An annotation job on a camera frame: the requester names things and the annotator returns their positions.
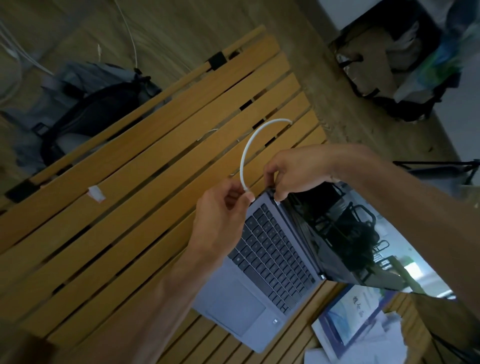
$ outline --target person's left hand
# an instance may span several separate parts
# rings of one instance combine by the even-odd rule
[[[247,209],[255,200],[240,181],[225,179],[205,191],[197,202],[193,231],[187,250],[215,265],[240,240]]]

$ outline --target stack of papers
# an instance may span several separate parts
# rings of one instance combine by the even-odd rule
[[[407,346],[401,320],[395,312],[380,311],[340,359],[331,361],[323,349],[313,349],[305,353],[304,364],[403,364]]]

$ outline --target human arm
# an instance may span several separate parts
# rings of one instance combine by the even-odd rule
[[[253,194],[236,180],[223,180],[197,202],[192,236],[158,284],[89,347],[59,362],[155,363],[192,306],[196,294],[240,240]]]
[[[480,216],[470,206],[382,160],[361,145],[326,144],[278,153],[265,166],[276,200],[325,181],[354,188],[423,256],[480,318]]]

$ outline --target person's right arm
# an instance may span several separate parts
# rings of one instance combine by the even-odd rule
[[[354,144],[281,151],[265,166],[264,178],[267,186],[276,187],[277,201],[325,181],[348,183],[480,319],[480,215],[472,207]]]

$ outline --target gray backpack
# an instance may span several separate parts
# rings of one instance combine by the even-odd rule
[[[54,163],[162,91],[138,69],[130,71],[111,64],[77,62],[67,63],[54,77],[47,76],[42,89],[42,96],[27,113],[17,109],[1,111],[16,126],[13,148],[17,164],[30,175]],[[154,110],[168,101],[166,99]],[[134,120],[109,140],[145,116]]]

